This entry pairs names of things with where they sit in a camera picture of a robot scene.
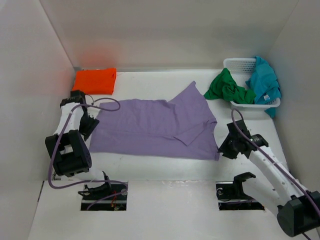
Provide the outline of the orange t shirt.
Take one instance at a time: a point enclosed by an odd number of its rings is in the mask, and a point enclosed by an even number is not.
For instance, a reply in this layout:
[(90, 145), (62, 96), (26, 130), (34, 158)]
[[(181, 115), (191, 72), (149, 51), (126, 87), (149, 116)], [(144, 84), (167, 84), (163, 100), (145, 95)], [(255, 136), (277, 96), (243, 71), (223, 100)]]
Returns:
[(112, 95), (117, 78), (116, 68), (80, 70), (75, 75), (72, 91), (89, 95)]

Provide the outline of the lavender t shirt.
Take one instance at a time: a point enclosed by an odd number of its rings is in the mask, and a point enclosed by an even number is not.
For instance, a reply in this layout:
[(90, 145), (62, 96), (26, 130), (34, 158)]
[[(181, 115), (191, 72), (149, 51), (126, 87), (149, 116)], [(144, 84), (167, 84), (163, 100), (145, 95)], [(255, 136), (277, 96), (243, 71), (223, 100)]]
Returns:
[[(108, 112), (117, 106), (120, 109)], [(98, 126), (91, 135), (91, 153), (215, 160), (217, 119), (204, 96), (190, 83), (167, 101), (128, 99), (101, 103)]]

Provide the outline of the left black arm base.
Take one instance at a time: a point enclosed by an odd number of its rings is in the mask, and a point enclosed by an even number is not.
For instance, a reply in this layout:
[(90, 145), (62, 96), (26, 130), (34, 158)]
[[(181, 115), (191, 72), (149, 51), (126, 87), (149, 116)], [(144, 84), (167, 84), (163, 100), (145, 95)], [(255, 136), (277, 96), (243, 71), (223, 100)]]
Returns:
[(81, 196), (81, 211), (126, 211), (127, 188), (120, 183), (85, 184), (78, 192)]

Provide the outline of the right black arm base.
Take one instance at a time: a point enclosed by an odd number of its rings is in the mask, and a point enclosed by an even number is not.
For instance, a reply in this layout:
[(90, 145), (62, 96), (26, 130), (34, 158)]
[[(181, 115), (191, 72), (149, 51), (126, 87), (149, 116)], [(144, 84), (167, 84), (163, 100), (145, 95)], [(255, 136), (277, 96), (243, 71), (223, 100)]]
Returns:
[(218, 209), (220, 211), (264, 211), (265, 207), (244, 193), (243, 183), (256, 176), (251, 172), (236, 175), (233, 181), (215, 183)]

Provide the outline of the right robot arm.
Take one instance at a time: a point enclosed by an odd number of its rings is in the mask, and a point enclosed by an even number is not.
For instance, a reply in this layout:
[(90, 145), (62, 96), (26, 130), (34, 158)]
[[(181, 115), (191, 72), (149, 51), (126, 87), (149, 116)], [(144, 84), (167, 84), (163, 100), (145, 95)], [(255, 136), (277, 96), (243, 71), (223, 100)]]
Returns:
[(272, 212), (289, 237), (320, 226), (320, 193), (299, 183), (275, 157), (268, 142), (250, 134), (244, 120), (227, 124), (228, 135), (218, 149), (222, 156), (235, 160), (245, 156), (268, 180), (265, 185), (251, 172), (241, 173), (232, 182), (218, 182), (216, 196), (221, 201), (255, 200)]

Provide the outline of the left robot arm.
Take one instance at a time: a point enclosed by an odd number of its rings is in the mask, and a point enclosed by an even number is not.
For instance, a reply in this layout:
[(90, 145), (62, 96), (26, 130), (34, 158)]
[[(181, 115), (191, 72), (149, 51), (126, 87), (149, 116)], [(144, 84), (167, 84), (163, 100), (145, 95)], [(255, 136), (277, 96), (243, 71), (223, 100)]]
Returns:
[(80, 90), (71, 91), (70, 97), (60, 103), (61, 116), (57, 129), (45, 138), (45, 146), (51, 158), (48, 184), (53, 189), (62, 189), (53, 184), (53, 173), (70, 178), (87, 173), (92, 167), (86, 140), (100, 121), (89, 116), (90, 107), (86, 102), (86, 94)]

